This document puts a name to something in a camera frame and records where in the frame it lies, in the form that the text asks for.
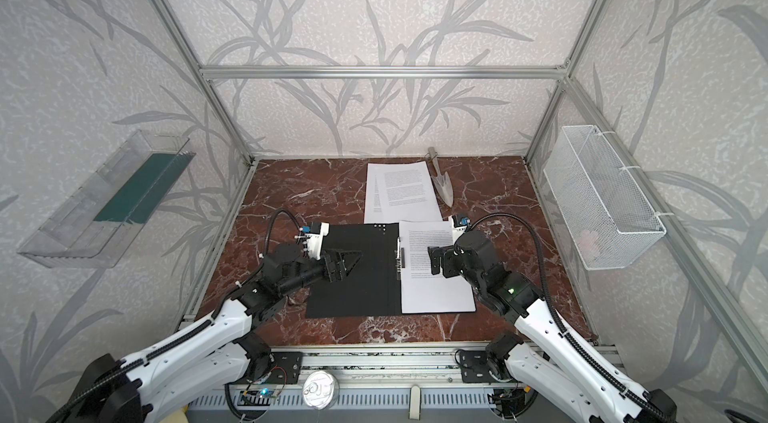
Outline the printed paper sheet bottom stack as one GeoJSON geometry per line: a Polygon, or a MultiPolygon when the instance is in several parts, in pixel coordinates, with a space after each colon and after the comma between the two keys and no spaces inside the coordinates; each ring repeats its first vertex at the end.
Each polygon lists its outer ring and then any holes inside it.
{"type": "Polygon", "coordinates": [[[425,162],[367,165],[365,224],[441,220],[425,162]]]}

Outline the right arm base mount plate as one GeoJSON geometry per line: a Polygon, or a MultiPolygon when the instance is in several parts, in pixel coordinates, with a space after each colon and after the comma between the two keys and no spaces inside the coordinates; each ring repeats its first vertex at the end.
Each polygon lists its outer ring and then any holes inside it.
{"type": "Polygon", "coordinates": [[[490,373],[487,354],[484,350],[458,349],[454,353],[454,359],[460,370],[463,383],[497,383],[497,380],[490,373]]]}

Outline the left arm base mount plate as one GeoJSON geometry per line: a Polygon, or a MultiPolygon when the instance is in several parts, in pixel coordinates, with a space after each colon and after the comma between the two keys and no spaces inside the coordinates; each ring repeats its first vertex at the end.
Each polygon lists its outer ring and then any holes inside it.
{"type": "Polygon", "coordinates": [[[257,382],[266,385],[295,385],[299,381],[304,354],[299,351],[274,352],[268,371],[257,382]]]}

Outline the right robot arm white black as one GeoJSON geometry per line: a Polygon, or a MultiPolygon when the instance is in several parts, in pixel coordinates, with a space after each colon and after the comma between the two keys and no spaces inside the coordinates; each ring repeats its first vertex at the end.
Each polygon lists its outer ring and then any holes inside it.
{"type": "Polygon", "coordinates": [[[505,269],[490,240],[467,231],[428,250],[431,271],[462,277],[479,301],[514,327],[485,348],[490,374],[519,382],[577,422],[673,422],[674,401],[620,371],[567,324],[548,294],[505,269]]]}

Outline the black folder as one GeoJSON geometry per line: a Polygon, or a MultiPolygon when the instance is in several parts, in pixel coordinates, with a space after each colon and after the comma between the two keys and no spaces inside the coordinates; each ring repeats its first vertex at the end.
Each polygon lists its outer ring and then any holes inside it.
{"type": "Polygon", "coordinates": [[[308,318],[403,316],[396,248],[399,223],[330,225],[322,250],[363,253],[338,283],[314,284],[306,300],[308,318]]]}

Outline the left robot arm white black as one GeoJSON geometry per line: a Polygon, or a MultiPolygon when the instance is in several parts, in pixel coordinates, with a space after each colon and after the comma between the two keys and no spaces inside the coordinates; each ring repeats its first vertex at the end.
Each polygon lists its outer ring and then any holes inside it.
{"type": "Polygon", "coordinates": [[[269,376],[274,359],[257,329],[296,291],[346,279],[361,257],[353,250],[310,256],[298,244],[279,245],[190,326],[120,360],[94,360],[51,421],[158,422],[214,388],[269,376]]]}

